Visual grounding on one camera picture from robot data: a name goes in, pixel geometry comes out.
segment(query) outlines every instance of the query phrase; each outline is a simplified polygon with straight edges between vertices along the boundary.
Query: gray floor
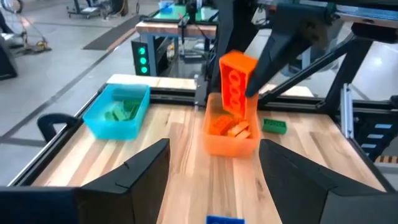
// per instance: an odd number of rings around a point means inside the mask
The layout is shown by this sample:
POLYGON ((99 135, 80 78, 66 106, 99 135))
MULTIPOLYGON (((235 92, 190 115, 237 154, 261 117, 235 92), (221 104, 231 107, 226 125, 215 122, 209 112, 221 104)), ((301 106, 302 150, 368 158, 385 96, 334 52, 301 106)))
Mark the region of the gray floor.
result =
MULTIPOLYGON (((102 21, 99 17, 85 19, 80 16, 69 19, 66 7, 70 5, 71 0, 25 2, 24 17, 47 38, 53 50, 16 58, 19 77, 0 82, 0 105, 3 105, 0 110, 0 185, 6 185, 45 144, 35 123, 40 115, 53 112, 75 114, 112 74, 134 74, 129 40, 110 54, 82 50, 86 44, 132 15, 113 17, 108 21, 102 21)), ((134 1, 129 1, 129 8, 130 12, 135 11, 134 1)), ((148 14, 156 9, 157 1, 147 0, 141 3, 140 14, 148 14)), ((21 31, 14 16, 6 12, 3 14, 16 32, 21 31)), ((27 30, 30 42, 35 43, 40 39, 31 26, 27 30)), ((348 34, 349 24, 346 24, 339 40, 348 34)), ((246 53, 258 57, 267 36, 268 30, 260 31, 246 53)), ((397 59, 397 45, 373 44, 355 78, 354 85, 359 92, 354 97, 386 100, 392 94, 398 94, 398 89, 394 88, 394 84, 398 83, 395 75, 397 59)), ((180 66, 177 70, 192 72, 190 66, 180 66)), ((301 85, 322 97, 326 95, 334 77, 334 71, 320 72, 301 85)), ((285 79, 287 77, 279 74, 272 83, 280 83, 285 79)))

